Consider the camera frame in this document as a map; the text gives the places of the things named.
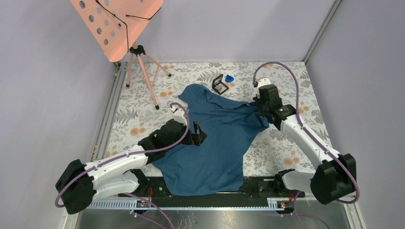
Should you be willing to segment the blue shirt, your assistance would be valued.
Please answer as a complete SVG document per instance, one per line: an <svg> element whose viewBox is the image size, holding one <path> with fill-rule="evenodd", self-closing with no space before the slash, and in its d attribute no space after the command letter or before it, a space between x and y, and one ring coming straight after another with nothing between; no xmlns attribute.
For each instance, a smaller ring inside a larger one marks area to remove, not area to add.
<svg viewBox="0 0 405 229"><path fill-rule="evenodd" d="M207 137L200 146L177 145L154 162L170 193L203 196L237 191L244 182L243 157L255 137L269 127L254 103L212 93L199 84L188 85L179 99L189 108Z"/></svg>

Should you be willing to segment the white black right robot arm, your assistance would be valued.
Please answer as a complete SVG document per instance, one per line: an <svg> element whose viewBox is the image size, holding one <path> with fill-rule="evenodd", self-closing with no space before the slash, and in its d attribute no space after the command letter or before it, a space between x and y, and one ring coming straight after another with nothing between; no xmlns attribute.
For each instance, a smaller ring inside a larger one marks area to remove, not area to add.
<svg viewBox="0 0 405 229"><path fill-rule="evenodd" d="M254 101L260 115L279 131L289 136L307 156L315 172L287 169L276 174L275 193L285 197L292 190L312 194L321 204L339 200L357 192L356 161L350 154L341 154L317 136L288 104L283 105L273 84L257 87Z"/></svg>

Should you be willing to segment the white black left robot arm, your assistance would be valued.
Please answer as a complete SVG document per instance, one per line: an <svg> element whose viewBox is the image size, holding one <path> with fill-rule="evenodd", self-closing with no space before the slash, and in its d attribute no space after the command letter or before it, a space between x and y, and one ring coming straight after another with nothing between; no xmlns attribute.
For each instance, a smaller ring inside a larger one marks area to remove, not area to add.
<svg viewBox="0 0 405 229"><path fill-rule="evenodd" d="M127 151L93 162L74 160L55 184L55 206L75 214L100 198L122 193L143 196L148 184L145 176L138 174L141 167L163 158L178 145L201 146L206 137L198 122L194 121L190 130L171 119Z"/></svg>

